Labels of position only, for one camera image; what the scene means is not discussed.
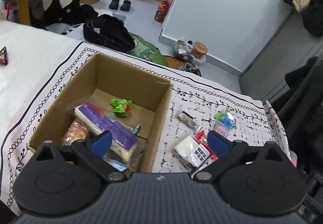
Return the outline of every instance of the white wall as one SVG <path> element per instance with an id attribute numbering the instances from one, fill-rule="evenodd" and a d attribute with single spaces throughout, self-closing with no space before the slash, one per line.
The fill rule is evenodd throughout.
<path id="1" fill-rule="evenodd" d="M 175 0 L 162 35 L 202 42 L 242 72 L 290 11 L 282 0 Z"/>

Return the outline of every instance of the green candy wrapper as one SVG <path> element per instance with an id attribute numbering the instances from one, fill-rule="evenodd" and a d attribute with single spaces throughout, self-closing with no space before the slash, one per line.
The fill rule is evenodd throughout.
<path id="1" fill-rule="evenodd" d="M 126 114 L 132 108 L 132 101 L 125 99 L 111 99 L 110 104 L 112 105 L 112 111 L 117 114 Z"/>

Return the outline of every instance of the table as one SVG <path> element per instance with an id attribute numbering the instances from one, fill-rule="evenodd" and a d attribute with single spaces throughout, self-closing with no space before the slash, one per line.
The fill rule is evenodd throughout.
<path id="1" fill-rule="evenodd" d="M 205 130 L 209 130 L 214 122 L 213 114 L 230 107 L 236 116 L 237 128 L 230 131 L 229 140 L 241 139 L 250 145 L 263 145 L 268 140 L 274 140 L 289 156 L 287 138 L 275 112 L 270 106 L 263 106 L 260 101 L 249 96 L 237 94 L 194 74 L 159 66 L 48 31 L 10 22 L 1 22 L 0 30 L 8 30 L 0 33 L 0 46 L 6 45 L 9 57 L 8 66 L 0 69 L 0 136 L 4 136 L 0 139 L 0 199 L 15 213 L 18 213 L 18 207 L 13 200 L 12 185 L 32 156 L 28 139 L 68 81 L 86 60 L 99 52 L 173 83 L 172 98 L 153 172 L 186 171 L 171 153 L 171 148 L 182 137 L 193 133 L 176 118 L 180 109 L 186 109 L 201 121 Z"/>

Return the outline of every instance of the green rug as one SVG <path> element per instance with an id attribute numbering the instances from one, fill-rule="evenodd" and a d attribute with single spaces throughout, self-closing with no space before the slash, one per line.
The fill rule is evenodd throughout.
<path id="1" fill-rule="evenodd" d="M 136 47 L 133 50 L 126 52 L 127 54 L 168 67 L 165 57 L 156 46 L 136 34 L 131 32 L 129 32 L 129 34 L 133 38 Z"/>

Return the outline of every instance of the red snack wrapper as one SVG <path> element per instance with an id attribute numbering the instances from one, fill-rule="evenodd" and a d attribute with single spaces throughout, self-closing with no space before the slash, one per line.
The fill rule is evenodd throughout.
<path id="1" fill-rule="evenodd" d="M 195 135 L 195 139 L 197 140 L 198 143 L 202 144 L 209 151 L 213 161 L 218 159 L 217 156 L 212 152 L 212 150 L 207 145 L 207 136 L 205 135 L 204 130 L 198 132 Z"/>

